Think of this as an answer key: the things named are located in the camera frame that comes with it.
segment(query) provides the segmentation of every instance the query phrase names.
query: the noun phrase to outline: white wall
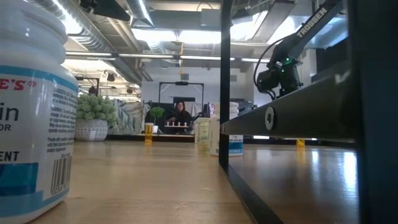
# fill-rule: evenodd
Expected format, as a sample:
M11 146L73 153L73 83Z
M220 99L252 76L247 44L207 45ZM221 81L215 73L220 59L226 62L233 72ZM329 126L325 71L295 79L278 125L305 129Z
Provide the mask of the white wall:
M154 80L153 82L142 82L141 95L145 101L152 100L158 102L159 82L176 82L180 81L179 68L161 69L159 67L149 67L146 69L148 74ZM189 82L204 83L205 94L204 102L215 103L220 100L220 69L212 68L183 68L184 73L189 73ZM231 75L237 75L238 81L231 82L231 98L245 99L245 73L241 73L239 69L231 69ZM197 103L201 103L201 86L175 86L167 84L162 85L162 94L160 102L172 103L173 97L195 97Z
M301 58L302 65L297 67L300 81L304 86L311 84L311 75L316 74L317 61L315 50L307 50L305 56ZM262 106L271 102L271 97L267 94L259 93L257 87L253 84L252 74L255 64L251 65L245 73L241 73L239 69L231 69L231 75L238 75L238 81L231 83L231 98L242 98L253 101L255 105ZM267 70L266 64L260 64L259 72ZM159 82L176 82L180 81L179 68L161 69L159 67L149 67L146 69L148 74L154 79L153 82L142 82L142 99L145 101L152 100L158 102ZM211 68L183 68L184 73L189 73L189 82L204 83L205 95L204 102L215 103L220 100L220 69ZM160 102L172 103L173 97L195 97L196 102L201 102L201 87L197 89L193 86L175 86L170 85L166 88L166 84L162 85L162 94ZM279 88L274 89L279 95Z

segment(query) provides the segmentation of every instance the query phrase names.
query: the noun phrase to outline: dark hair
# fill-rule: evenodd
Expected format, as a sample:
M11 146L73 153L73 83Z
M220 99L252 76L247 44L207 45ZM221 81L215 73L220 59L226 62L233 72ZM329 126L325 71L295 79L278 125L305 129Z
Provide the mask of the dark hair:
M178 111L177 106L178 106L179 103L182 103L182 106L183 106L184 108L181 110L181 112L184 112L184 111L185 111L185 102L182 101L182 100L177 101L177 102L175 103L175 110Z

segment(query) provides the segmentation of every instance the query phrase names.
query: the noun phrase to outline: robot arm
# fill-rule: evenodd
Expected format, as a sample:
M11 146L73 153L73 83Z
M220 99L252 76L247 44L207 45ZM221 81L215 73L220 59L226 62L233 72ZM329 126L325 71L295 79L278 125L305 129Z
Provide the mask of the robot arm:
M280 83L280 96L298 90L297 58L305 45L342 9L342 0L326 0L296 33L278 44L267 64L269 70L261 72L257 78L257 89L265 93Z

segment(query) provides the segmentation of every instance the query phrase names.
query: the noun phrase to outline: black frame structure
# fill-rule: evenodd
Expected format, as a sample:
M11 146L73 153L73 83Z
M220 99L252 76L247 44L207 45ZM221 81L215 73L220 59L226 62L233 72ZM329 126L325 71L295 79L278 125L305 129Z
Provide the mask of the black frame structure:
M96 93L96 96L98 96L98 93L100 92L100 79L99 78L86 78L86 77L78 77L78 76L75 76L75 78L78 81L83 81L83 80L95 80L95 81L97 81L97 93Z
M219 160L255 222L282 223L229 166L227 134L355 140L360 223L397 223L398 2L347 1L350 70L228 121L231 6L221 10Z
M200 85L201 86L201 109L203 110L203 96L205 95L205 84L204 83L189 83L189 82L159 82L159 97L158 103L160 103L160 91L163 84L173 84L177 86L185 85Z

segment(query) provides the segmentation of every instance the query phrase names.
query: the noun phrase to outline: white container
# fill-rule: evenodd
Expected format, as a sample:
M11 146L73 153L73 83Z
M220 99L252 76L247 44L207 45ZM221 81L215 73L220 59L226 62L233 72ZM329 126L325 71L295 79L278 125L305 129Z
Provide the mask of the white container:
M229 118L233 119L238 116L238 103L229 103ZM209 125L209 141L210 141L210 155L218 156L219 141L220 141L220 104L216 103L215 113L210 118ZM242 156L243 155L243 136L230 135L229 136L229 156Z
M26 223L69 192L78 84L53 15L0 1L0 223Z

